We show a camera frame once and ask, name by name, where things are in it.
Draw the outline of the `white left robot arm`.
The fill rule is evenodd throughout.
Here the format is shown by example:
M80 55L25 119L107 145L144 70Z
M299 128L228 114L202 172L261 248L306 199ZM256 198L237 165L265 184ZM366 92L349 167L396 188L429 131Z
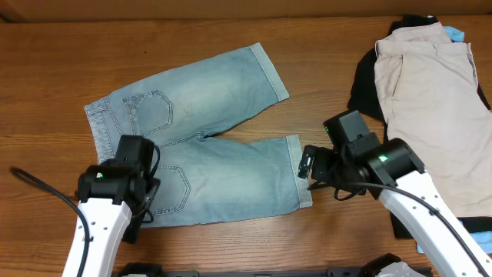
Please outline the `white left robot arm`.
M160 182L140 162L91 165L78 180L78 218L63 277L110 276L121 242L135 242Z

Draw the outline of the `light blue denim shorts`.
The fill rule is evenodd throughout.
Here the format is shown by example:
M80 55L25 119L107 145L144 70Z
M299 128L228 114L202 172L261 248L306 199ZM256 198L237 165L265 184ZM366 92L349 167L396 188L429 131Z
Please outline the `light blue denim shorts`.
M313 204L297 135L240 143L221 133L289 96L260 44L144 78L86 105L98 160L122 135L160 150L149 228L284 215Z

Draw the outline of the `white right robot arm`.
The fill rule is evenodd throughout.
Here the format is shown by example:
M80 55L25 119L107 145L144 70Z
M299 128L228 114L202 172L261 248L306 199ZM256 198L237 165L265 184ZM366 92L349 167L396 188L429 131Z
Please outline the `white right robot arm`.
M298 175L311 189L332 187L350 197L365 192L379 200L409 231L441 276L489 276L491 259L454 216L401 139L382 144L361 136L338 148L306 145Z

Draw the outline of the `black garment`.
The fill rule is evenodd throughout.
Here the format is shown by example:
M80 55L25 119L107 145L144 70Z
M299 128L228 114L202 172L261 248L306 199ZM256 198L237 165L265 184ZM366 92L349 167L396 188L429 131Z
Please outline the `black garment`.
M438 22L434 16L404 15L400 21L392 22L387 35L392 35L394 31L401 31L403 28L428 26ZM374 64L376 61L376 52L372 48L358 62L347 107L349 110L358 110L360 113L383 122L384 117L374 84ZM491 241L491 218L471 217L460 220L479 244Z

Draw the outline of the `beige shorts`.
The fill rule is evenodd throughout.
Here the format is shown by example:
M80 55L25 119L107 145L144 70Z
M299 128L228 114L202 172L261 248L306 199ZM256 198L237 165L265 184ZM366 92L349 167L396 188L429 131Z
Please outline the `beige shorts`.
M374 84L389 139L417 154L457 217L491 214L491 111L478 95L471 45L441 23L375 44Z

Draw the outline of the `brown cardboard back panel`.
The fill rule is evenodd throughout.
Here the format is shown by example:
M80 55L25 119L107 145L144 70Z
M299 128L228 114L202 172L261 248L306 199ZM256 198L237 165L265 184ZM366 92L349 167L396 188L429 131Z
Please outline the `brown cardboard back panel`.
M1 0L7 22L485 15L491 0Z

